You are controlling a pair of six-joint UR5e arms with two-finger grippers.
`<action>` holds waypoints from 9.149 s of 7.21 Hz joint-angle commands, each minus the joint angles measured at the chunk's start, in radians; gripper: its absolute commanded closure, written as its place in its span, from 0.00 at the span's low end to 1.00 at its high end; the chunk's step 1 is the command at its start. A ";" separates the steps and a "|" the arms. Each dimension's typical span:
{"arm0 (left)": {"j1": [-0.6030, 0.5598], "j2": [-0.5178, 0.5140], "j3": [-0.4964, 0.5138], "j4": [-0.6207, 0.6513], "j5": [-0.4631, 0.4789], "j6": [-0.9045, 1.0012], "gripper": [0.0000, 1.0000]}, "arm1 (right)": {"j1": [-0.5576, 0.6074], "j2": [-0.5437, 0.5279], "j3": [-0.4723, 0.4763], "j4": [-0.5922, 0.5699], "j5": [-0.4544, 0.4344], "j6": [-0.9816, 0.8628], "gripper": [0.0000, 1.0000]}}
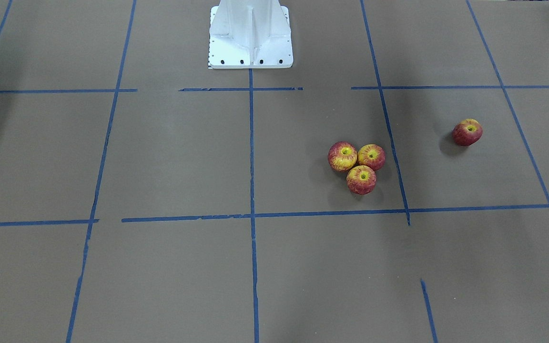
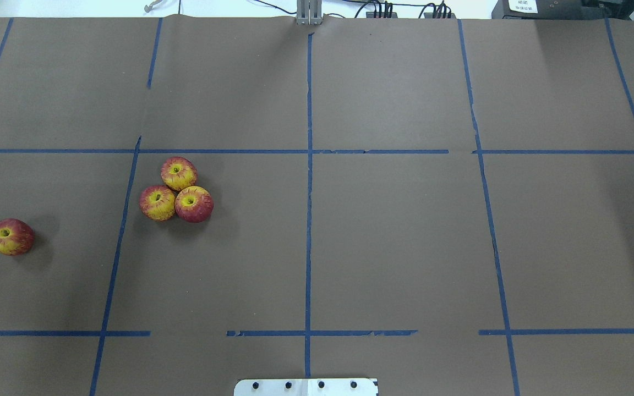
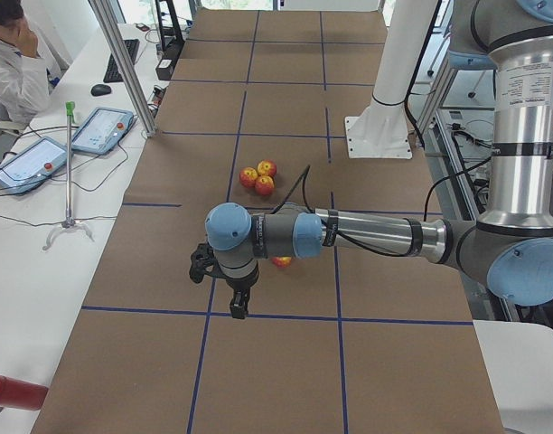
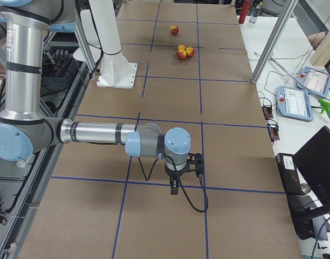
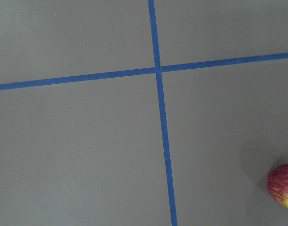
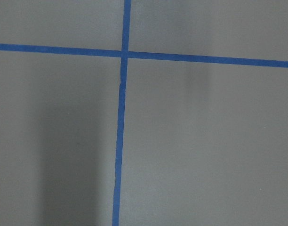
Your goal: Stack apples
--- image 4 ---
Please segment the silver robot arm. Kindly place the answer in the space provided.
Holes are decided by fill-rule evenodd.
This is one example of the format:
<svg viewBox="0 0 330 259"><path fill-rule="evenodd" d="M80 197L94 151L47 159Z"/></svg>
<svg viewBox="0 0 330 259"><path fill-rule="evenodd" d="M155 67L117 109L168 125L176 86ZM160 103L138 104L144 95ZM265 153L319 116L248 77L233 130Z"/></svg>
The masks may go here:
<svg viewBox="0 0 330 259"><path fill-rule="evenodd" d="M1 1L6 21L5 108L0 112L0 158L18 161L69 142L123 145L129 156L165 161L172 194L190 170L191 138L180 127L163 134L154 124L109 124L45 117L40 113L44 32L76 29L74 1Z"/></svg>

